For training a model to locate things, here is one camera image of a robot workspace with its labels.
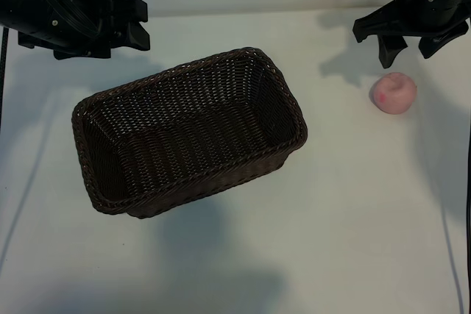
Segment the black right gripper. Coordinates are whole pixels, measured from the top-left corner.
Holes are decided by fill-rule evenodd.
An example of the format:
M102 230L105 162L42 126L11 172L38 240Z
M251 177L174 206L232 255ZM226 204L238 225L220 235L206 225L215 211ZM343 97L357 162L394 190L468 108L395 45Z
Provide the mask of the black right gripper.
M470 0L393 0L369 15L359 18L353 33L360 43L377 35L378 58L384 69L408 47L403 36L420 37L419 50L431 58L449 42L466 34Z

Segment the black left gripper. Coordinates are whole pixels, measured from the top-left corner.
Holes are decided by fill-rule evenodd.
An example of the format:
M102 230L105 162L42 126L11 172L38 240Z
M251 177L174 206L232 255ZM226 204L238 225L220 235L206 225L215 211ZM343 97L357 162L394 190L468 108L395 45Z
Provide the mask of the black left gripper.
M35 0L18 30L18 44L53 50L55 59L110 59L111 49L150 50L147 4L142 0ZM68 53L65 50L84 50Z

